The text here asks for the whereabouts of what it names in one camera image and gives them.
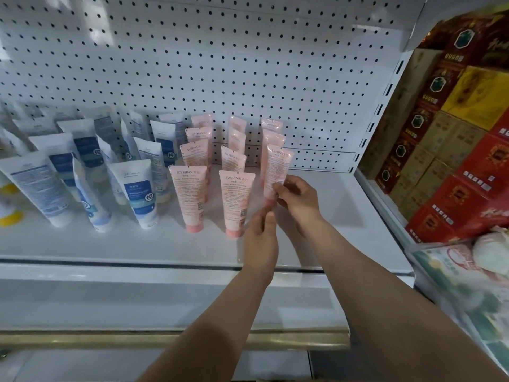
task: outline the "hand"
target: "hand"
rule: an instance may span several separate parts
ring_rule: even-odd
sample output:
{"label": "hand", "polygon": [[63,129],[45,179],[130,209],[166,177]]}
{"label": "hand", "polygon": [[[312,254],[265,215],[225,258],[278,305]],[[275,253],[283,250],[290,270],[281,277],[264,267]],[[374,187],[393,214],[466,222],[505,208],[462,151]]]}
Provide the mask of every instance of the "hand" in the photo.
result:
{"label": "hand", "polygon": [[276,217],[270,208],[262,208],[246,228],[243,270],[261,276],[268,286],[274,276],[278,253]]}
{"label": "hand", "polygon": [[322,218],[317,191],[302,178],[287,175],[284,185],[275,183],[273,187],[279,195],[278,203],[289,210],[297,226],[300,226],[301,234],[307,223]]}

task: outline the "yellow cap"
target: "yellow cap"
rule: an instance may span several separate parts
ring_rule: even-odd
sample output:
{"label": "yellow cap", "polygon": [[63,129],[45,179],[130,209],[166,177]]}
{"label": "yellow cap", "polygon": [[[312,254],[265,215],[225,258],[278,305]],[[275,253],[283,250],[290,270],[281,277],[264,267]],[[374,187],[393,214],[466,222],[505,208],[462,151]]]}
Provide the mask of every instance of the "yellow cap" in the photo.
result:
{"label": "yellow cap", "polygon": [[8,227],[9,225],[17,224],[23,218],[23,213],[15,211],[10,216],[0,218],[0,227]]}
{"label": "yellow cap", "polygon": [[4,196],[8,196],[10,194],[16,194],[17,192],[19,192],[19,189],[13,183],[10,183],[10,184],[0,187],[0,194],[3,194]]}

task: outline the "person's right hand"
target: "person's right hand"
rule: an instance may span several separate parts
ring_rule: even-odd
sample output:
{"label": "person's right hand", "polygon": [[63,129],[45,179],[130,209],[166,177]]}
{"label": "person's right hand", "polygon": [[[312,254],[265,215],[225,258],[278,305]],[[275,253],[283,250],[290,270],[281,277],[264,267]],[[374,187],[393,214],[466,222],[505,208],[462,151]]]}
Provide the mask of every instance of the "person's right hand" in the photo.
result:
{"label": "person's right hand", "polygon": [[279,195],[278,203],[289,210],[302,228],[305,228],[308,222],[322,217],[318,208],[317,191],[302,178],[287,175],[284,185],[275,183],[273,187]]}

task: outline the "pink cap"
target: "pink cap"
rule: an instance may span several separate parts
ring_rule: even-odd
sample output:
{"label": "pink cap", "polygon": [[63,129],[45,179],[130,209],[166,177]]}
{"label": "pink cap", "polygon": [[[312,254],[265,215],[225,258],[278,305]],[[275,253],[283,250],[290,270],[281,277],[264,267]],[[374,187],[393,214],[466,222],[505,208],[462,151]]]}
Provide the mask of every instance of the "pink cap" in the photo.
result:
{"label": "pink cap", "polygon": [[276,206],[276,204],[277,204],[277,201],[275,199],[268,199],[268,198],[263,199],[264,206],[270,206],[271,208],[273,208],[274,206]]}
{"label": "pink cap", "polygon": [[198,233],[202,229],[203,229],[203,223],[198,224],[198,225],[187,225],[186,224],[186,231],[188,231],[189,233]]}
{"label": "pink cap", "polygon": [[244,233],[243,229],[239,229],[238,231],[232,231],[231,229],[226,229],[226,236],[232,237],[232,238],[240,237],[240,236],[242,236],[243,233]]}

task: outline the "red box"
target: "red box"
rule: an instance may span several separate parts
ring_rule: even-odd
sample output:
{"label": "red box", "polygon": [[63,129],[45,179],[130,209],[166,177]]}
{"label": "red box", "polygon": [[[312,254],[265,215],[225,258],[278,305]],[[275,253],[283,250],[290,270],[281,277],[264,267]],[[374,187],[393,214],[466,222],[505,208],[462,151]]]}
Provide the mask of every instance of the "red box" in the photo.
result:
{"label": "red box", "polygon": [[488,134],[509,142],[509,110],[502,114]]}
{"label": "red box", "polygon": [[415,149],[415,142],[411,141],[410,138],[402,131],[396,140],[392,150],[389,153],[387,159],[391,161],[393,165],[396,165],[400,170],[407,163],[410,154]]}
{"label": "red box", "polygon": [[458,233],[429,206],[422,206],[407,224],[415,242],[450,242],[469,237]]}
{"label": "red box", "polygon": [[509,64],[503,44],[507,36],[507,18],[503,14],[465,17],[445,47],[445,62],[467,65],[504,67]]}
{"label": "red box", "polygon": [[419,143],[426,134],[436,113],[436,110],[428,109],[423,104],[417,103],[405,121],[402,133],[410,137],[415,144]]}
{"label": "red box", "polygon": [[509,199],[490,198],[468,181],[450,175],[427,202],[457,233],[472,236],[509,224]]}
{"label": "red box", "polygon": [[456,174],[491,199],[509,199],[509,142],[485,135]]}
{"label": "red box", "polygon": [[462,65],[457,66],[443,60],[439,61],[426,79],[424,87],[419,93],[418,102],[435,111],[441,109],[464,69],[465,66]]}
{"label": "red box", "polygon": [[393,187],[398,182],[398,179],[400,179],[400,174],[400,168],[394,166],[390,161],[385,160],[375,181],[385,194],[390,194]]}

